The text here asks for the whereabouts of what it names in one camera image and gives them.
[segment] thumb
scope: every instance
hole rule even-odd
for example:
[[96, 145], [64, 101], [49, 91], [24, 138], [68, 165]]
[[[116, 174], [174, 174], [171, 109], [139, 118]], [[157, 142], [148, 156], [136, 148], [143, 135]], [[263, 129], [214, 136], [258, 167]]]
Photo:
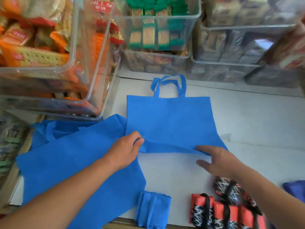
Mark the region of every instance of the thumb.
[[196, 164], [199, 165], [200, 167], [204, 168], [206, 171], [208, 171], [210, 173], [210, 167], [211, 164], [204, 161], [204, 160], [197, 160]]
[[138, 140], [136, 140], [136, 142], [134, 143], [134, 145], [132, 146], [132, 154], [133, 153], [138, 153], [139, 149], [141, 147], [141, 145], [144, 143], [144, 138], [140, 138]]

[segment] person's left arm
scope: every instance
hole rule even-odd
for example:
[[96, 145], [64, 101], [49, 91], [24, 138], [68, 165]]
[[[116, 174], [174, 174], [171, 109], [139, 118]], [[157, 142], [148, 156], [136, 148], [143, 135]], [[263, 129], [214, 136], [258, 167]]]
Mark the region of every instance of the person's left arm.
[[0, 228], [66, 229], [104, 181], [135, 160], [143, 142], [138, 132], [117, 140], [103, 158], [1, 219]]

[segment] white table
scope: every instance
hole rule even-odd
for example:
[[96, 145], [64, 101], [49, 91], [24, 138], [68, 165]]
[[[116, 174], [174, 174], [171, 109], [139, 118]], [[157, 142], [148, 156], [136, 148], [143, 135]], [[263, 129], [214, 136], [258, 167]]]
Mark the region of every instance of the white table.
[[[151, 81], [121, 78], [113, 114], [126, 116], [126, 96], [152, 96]], [[161, 88], [160, 97], [176, 97], [173, 84]], [[186, 96], [209, 96], [219, 135], [242, 162], [276, 185], [305, 179], [305, 99], [188, 85]], [[146, 190], [172, 197], [169, 224], [190, 226], [192, 193], [213, 194], [213, 177], [195, 164], [197, 154], [139, 154], [147, 180]], [[23, 181], [11, 204], [22, 203]], [[133, 219], [135, 209], [122, 215]]]

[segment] forearm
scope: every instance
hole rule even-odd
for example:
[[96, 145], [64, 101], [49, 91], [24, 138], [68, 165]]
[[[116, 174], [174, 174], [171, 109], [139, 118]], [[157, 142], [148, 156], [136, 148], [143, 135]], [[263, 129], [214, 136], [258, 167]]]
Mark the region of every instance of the forearm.
[[0, 220], [1, 229], [65, 229], [116, 170], [100, 159]]
[[277, 229], [305, 228], [305, 204], [254, 169], [239, 164], [234, 179], [253, 198]]

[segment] blue tote bag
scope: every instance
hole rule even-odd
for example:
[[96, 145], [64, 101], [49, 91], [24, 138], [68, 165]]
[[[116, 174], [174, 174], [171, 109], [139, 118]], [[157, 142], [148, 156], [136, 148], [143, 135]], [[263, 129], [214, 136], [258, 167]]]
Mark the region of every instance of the blue tote bag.
[[[124, 136], [125, 124], [124, 117], [114, 115], [95, 125], [62, 121], [36, 125], [40, 133], [40, 139], [36, 138], [37, 145], [41, 146], [16, 158], [24, 176], [23, 204], [102, 158], [112, 144]], [[58, 134], [63, 129], [68, 135]], [[136, 159], [101, 185], [68, 229], [101, 229], [135, 207], [145, 185], [145, 177]]]
[[[186, 80], [181, 88], [170, 76], [154, 78], [153, 97], [127, 96], [126, 134], [137, 130], [145, 139], [144, 153], [199, 153], [196, 145], [213, 145], [227, 149], [217, 134], [209, 97], [185, 97]], [[173, 83], [179, 97], [159, 98], [160, 86]]]

